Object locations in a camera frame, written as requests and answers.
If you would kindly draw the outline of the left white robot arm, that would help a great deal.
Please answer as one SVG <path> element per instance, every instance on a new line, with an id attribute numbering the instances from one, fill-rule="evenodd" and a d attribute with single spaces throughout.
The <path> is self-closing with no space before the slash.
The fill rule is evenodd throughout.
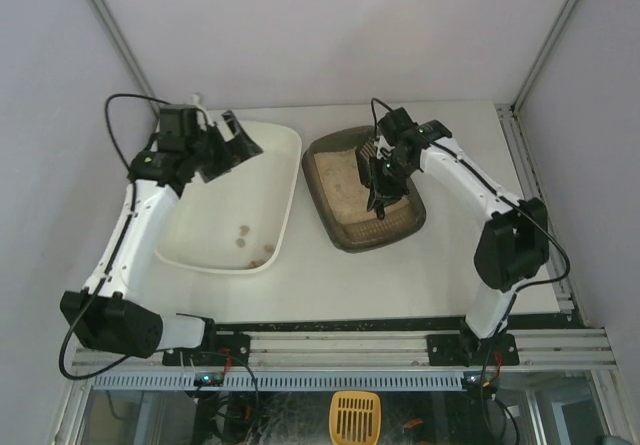
<path id="1" fill-rule="evenodd" d="M 221 115 L 230 135 L 200 107 L 165 105 L 149 147 L 128 168 L 127 198 L 108 245 L 78 292 L 60 310 L 69 335 L 88 349 L 148 358 L 158 350 L 197 348 L 209 320 L 161 315 L 142 302 L 142 285 L 165 225 L 195 177 L 211 182 L 261 154 L 232 111 Z"/>

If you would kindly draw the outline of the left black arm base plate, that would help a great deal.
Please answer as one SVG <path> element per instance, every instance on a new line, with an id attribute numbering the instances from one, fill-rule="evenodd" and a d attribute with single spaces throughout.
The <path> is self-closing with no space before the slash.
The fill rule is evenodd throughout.
<path id="1" fill-rule="evenodd" d="M 222 367 L 231 359 L 232 366 L 247 363 L 251 352 L 251 337 L 244 333 L 217 334 L 193 349 L 174 349 L 164 352 L 162 364 L 169 367 Z"/>

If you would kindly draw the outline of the dark brown litter box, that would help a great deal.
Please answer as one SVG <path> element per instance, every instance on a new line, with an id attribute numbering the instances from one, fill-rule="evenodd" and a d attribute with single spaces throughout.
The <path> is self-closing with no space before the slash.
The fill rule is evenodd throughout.
<path id="1" fill-rule="evenodd" d="M 412 182 L 409 194 L 385 209 L 380 220 L 367 209 L 369 189 L 361 184 L 356 150 L 375 152 L 373 128 L 359 126 L 316 139 L 302 158 L 304 177 L 319 217 L 334 246 L 348 253 L 374 250 L 419 231 L 427 211 Z"/>

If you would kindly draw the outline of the black litter scoop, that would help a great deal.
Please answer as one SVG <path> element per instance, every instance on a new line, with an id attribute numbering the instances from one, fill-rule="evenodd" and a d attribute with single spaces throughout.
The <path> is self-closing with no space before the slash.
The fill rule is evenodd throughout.
<path id="1" fill-rule="evenodd" d="M 383 194 L 382 175 L 377 170 L 379 163 L 375 139 L 373 137 L 365 139 L 355 149 L 355 157 L 360 183 L 368 190 L 371 185 L 374 185 Z"/>

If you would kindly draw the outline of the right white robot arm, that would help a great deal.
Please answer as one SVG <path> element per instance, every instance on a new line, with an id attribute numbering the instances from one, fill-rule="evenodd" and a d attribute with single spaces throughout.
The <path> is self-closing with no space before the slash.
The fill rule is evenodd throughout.
<path id="1" fill-rule="evenodd" d="M 418 124 L 405 108 L 375 116 L 369 158 L 359 158 L 368 210 L 384 219 L 388 207 L 409 193 L 416 172 L 435 179 L 467 206 L 480 228 L 473 256 L 481 286 L 464 319 L 479 340 L 507 324 L 517 290 L 549 259 L 548 214 L 537 198 L 524 200 L 479 168 L 440 121 Z"/>

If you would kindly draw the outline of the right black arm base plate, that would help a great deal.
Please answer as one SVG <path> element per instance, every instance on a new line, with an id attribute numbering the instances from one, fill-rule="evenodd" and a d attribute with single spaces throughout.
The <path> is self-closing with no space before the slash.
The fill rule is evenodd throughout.
<path id="1" fill-rule="evenodd" d="M 520 357 L 512 334 L 499 334 L 489 339 L 477 339 L 473 334 L 462 333 L 429 334 L 426 350 L 431 366 L 481 366 L 501 363 L 517 366 Z"/>

